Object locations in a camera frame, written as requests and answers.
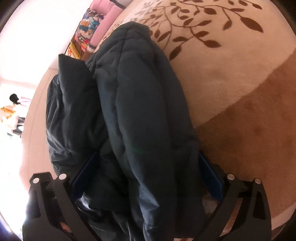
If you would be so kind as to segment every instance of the person with black hair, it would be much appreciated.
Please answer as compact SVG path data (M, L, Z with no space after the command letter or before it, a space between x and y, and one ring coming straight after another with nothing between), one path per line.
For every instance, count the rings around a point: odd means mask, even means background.
M17 97L16 94L12 94L10 97L9 97L9 100L14 104L14 105L23 105L23 106L26 106L26 107L29 107L30 104L31 104L31 99L29 98L26 98L26 97L21 97L20 99Z

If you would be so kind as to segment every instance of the dark gray fabric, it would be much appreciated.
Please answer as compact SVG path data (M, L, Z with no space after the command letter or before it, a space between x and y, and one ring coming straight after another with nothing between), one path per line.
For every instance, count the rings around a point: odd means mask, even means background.
M198 233L198 141L181 85L146 26L117 28L86 65L60 55L46 126L57 174L100 152L77 205L103 241Z

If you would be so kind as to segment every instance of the pink sleeve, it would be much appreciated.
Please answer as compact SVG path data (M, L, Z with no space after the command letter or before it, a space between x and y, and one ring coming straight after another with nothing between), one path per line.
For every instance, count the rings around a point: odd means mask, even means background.
M114 5L110 0L93 0L89 8L102 15L107 15Z
M104 35L107 33L116 18L122 13L122 11L123 10L120 7L114 5L109 13L104 17L104 20L100 23L90 41L90 45L93 48L96 48L98 46Z

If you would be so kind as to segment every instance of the metal pin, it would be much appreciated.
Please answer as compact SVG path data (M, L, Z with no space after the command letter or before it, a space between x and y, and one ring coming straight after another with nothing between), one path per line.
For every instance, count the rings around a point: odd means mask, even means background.
M39 178L34 178L33 183L36 184L39 182Z
M229 180L234 180L235 179L235 176L233 175L233 174L228 174L227 175L227 178L229 179Z
M64 180L65 178L67 177L67 175L66 174L61 174L61 175L59 175L59 179L60 180Z
M260 180L259 178L255 178L255 182L256 182L257 184L261 184L261 180Z

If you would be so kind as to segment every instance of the black hair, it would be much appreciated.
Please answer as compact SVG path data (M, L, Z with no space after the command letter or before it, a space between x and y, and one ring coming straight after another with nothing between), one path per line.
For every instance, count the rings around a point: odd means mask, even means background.
M14 103L14 104L20 104L20 103L18 102L19 98L17 97L16 94L12 94L12 95L9 97L9 99L10 99L10 101L12 101L12 103Z

